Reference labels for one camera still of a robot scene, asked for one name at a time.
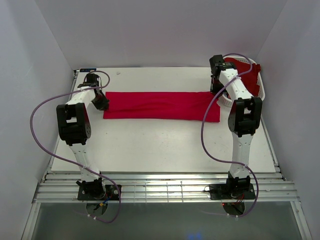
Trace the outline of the bright red t shirt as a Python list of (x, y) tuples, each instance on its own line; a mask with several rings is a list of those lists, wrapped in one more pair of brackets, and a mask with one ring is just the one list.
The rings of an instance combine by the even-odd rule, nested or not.
[(202, 121), (213, 99), (210, 92), (107, 92), (111, 119)]

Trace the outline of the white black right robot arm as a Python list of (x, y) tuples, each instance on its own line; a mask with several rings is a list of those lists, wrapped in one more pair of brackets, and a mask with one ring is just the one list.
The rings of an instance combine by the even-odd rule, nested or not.
[(219, 97), (223, 90), (232, 101), (227, 119), (232, 134), (232, 162), (226, 183), (209, 185), (210, 198), (222, 199), (254, 199), (255, 193), (248, 170), (250, 147), (256, 130), (260, 126), (263, 101), (253, 96), (245, 87), (239, 76), (236, 65), (227, 62), (220, 55), (209, 59), (211, 68), (210, 91)]

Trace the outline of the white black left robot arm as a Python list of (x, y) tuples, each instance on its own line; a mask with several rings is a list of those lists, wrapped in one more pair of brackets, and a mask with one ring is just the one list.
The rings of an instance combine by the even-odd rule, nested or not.
[(91, 137), (92, 129), (87, 107), (93, 105), (98, 111), (109, 109), (110, 101), (102, 89), (101, 78), (93, 72), (87, 73), (84, 81), (78, 85), (80, 91), (67, 103), (56, 107), (57, 126), (59, 137), (68, 145), (80, 164), (81, 180), (77, 185), (81, 193), (95, 200), (106, 195), (106, 187), (95, 161), (89, 156), (87, 141)]

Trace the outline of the dark red folded t shirt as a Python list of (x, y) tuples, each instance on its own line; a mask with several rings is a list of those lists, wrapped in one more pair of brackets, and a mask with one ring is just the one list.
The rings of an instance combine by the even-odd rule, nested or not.
[[(238, 73), (246, 72), (250, 69), (250, 64), (246, 62), (241, 62), (232, 57), (226, 57), (224, 59), (226, 62), (234, 63)], [(261, 71), (261, 65), (253, 63), (252, 70), (241, 76), (241, 80), (247, 90), (255, 97), (259, 95), (260, 86), (258, 85), (258, 75)]]

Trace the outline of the blue label sticker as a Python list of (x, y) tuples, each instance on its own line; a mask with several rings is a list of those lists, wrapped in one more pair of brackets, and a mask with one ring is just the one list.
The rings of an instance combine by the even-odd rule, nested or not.
[(81, 68), (79, 70), (80, 73), (90, 73), (92, 71), (96, 71), (97, 69), (96, 68)]

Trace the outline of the white plastic laundry basket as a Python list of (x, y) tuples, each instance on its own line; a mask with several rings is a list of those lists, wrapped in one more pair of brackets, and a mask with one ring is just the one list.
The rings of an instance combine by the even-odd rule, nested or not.
[[(238, 61), (250, 64), (248, 71), (238, 73), (237, 67), (232, 62), (225, 61), (225, 58), (234, 58)], [(224, 87), (216, 94), (220, 102), (225, 106), (231, 107), (233, 101), (242, 97), (250, 99), (251, 97), (259, 97), (261, 100), (265, 99), (265, 90), (261, 74), (258, 74), (257, 84), (259, 85), (258, 96), (253, 96), (242, 82), (242, 75), (249, 73), (252, 70), (252, 64), (257, 64), (254, 60), (236, 53), (229, 53), (226, 55), (214, 55), (209, 59), (211, 75), (218, 77), (219, 81)]]

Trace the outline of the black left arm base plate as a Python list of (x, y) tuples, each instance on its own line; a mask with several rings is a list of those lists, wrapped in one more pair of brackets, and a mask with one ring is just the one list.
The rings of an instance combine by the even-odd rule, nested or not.
[(83, 188), (80, 186), (78, 189), (77, 200), (78, 201), (104, 201), (104, 200), (111, 200), (111, 201), (118, 201), (119, 194), (122, 191), (122, 185), (118, 184), (118, 189), (111, 184), (105, 185), (105, 193), (102, 194), (100, 197), (93, 197), (89, 194), (85, 194)]

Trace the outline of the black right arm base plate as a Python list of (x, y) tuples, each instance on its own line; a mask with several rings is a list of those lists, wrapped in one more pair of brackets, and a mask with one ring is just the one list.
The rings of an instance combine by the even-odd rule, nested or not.
[(226, 183), (210, 184), (207, 190), (211, 200), (236, 200), (243, 198), (244, 200), (254, 200), (256, 197), (254, 186), (235, 187), (231, 189)]

